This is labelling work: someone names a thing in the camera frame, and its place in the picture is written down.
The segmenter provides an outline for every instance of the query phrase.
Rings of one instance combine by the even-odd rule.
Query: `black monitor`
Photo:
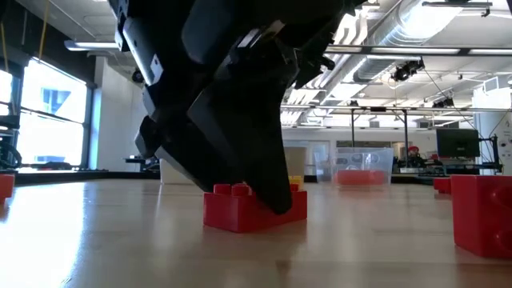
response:
[[[439,157],[480,157],[478,131],[437,129]]]

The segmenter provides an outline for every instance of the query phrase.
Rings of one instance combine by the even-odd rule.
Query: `red plastic block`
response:
[[[388,183],[388,176],[380,170],[339,170],[336,181],[339,185],[384,185]]]
[[[14,175],[0,174],[0,204],[13,196]]]
[[[454,240],[489,258],[512,258],[512,177],[453,175]]]
[[[307,192],[299,191],[297,184],[291,184],[290,190],[293,201],[291,209],[285,214],[276,215],[245,184],[236,184],[233,187],[215,185],[213,193],[204,195],[203,223],[206,226],[242,233],[306,219]]]
[[[434,189],[440,194],[451,194],[450,178],[434,178]]]

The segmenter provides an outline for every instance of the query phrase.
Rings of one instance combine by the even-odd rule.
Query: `window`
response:
[[[84,122],[87,87],[57,69],[31,60],[25,68],[22,107]]]
[[[31,60],[25,68],[17,144],[23,163],[81,165],[86,103],[84,82]]]
[[[0,101],[4,103],[10,102],[12,92],[13,76],[7,72],[0,70]]]
[[[6,103],[10,102],[12,94],[13,76],[7,72],[0,70],[0,115],[8,115],[9,107]]]

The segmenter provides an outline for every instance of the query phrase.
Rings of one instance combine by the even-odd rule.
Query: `table surface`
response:
[[[306,221],[233,234],[202,225],[195,186],[19,187],[0,210],[0,287],[512,287],[512,262],[454,246],[431,186],[306,189]]]

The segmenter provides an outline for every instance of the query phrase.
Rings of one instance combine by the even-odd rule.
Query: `clear plastic bin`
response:
[[[332,181],[338,185],[389,185],[392,148],[337,148]]]

